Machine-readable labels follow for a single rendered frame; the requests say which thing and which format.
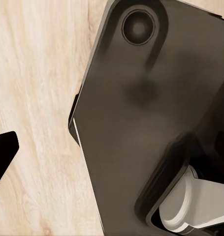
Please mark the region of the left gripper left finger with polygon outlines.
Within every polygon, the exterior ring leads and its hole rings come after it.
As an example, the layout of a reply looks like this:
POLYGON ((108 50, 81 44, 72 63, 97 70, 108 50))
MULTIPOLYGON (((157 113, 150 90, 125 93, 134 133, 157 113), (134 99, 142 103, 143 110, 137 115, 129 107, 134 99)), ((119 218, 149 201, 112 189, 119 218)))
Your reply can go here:
POLYGON ((19 150, 15 131, 0 134, 0 179, 19 150))

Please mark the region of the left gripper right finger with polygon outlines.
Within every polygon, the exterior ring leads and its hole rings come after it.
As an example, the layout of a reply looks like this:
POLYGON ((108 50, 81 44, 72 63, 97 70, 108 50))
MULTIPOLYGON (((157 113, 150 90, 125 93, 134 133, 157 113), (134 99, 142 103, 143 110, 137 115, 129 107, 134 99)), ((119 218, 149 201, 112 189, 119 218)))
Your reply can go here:
POLYGON ((214 148, 217 151, 218 155, 224 161, 224 131, 218 131, 214 143, 214 148))

